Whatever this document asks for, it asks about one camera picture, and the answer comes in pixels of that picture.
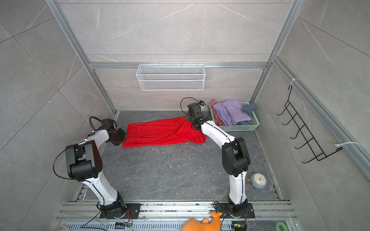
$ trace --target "white wire mesh basket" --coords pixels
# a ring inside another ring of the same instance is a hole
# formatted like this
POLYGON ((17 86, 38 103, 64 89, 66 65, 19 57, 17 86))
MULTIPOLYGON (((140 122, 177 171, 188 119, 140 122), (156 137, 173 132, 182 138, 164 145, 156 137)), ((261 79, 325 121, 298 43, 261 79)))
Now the white wire mesh basket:
POLYGON ((142 64, 136 77, 143 91, 203 90, 206 70, 198 64, 142 64))
MULTIPOLYGON (((249 104, 249 102, 242 102, 242 105, 246 105, 246 104, 249 104)), ((214 122, 215 117, 213 116, 213 113, 212 113, 212 106, 210 106, 210 108, 211 108, 212 120, 214 122)), ((256 129, 256 127, 258 127, 259 121, 258 121, 258 119, 256 117, 256 114, 254 112, 252 112, 251 118, 252 118, 251 123, 248 124, 248 125, 231 125, 231 126, 228 126, 228 127, 219 126, 219 128, 221 128, 225 132, 254 131, 256 129)))

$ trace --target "pink cloth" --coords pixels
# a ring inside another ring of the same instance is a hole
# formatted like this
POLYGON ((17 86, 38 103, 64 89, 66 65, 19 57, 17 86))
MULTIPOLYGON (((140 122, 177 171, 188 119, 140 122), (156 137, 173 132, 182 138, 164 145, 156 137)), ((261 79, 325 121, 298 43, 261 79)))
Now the pink cloth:
POLYGON ((220 117, 218 117, 216 109, 213 108, 213 105, 215 105, 216 103, 217 103, 216 100, 213 99, 212 102, 211 102, 211 104, 210 104, 211 105, 211 108, 212 108, 213 117, 215 119, 215 124, 217 126, 223 126, 223 122, 220 119, 220 117))

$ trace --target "gray marble floor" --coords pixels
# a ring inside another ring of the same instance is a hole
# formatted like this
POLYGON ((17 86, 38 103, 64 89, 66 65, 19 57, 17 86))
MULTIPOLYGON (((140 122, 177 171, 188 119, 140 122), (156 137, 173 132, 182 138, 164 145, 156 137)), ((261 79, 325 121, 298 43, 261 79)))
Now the gray marble floor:
MULTIPOLYGON (((127 130, 129 123, 180 116, 183 112, 122 111, 117 124, 127 130)), ((245 139, 251 158, 249 171, 268 176, 254 132, 230 134, 245 139)), ((104 175, 124 200, 227 200, 230 190, 221 150, 209 137, 203 144, 122 148, 108 143, 102 161, 104 175)), ((277 200, 271 180, 262 190, 248 185, 246 195, 250 201, 277 200)), ((87 191, 85 199, 95 199, 92 191, 87 191)))

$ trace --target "orange stuffed animal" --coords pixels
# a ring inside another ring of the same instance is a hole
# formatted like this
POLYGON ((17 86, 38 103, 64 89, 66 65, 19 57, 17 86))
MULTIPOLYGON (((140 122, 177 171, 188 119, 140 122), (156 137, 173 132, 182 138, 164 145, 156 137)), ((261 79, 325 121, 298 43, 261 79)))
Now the orange stuffed animal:
POLYGON ((220 216, 222 213, 211 213, 213 221, 209 224, 209 219, 206 218, 202 223, 197 220, 190 220, 185 223, 181 231, 221 231, 220 216))

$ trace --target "clock face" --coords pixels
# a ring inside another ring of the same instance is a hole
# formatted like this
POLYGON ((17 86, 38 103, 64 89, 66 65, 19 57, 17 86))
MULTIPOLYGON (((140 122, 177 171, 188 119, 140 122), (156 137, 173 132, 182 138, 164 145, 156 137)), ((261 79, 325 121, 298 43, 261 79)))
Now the clock face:
POLYGON ((260 173, 253 174, 253 179, 259 185, 265 185, 267 183, 265 176, 260 173))

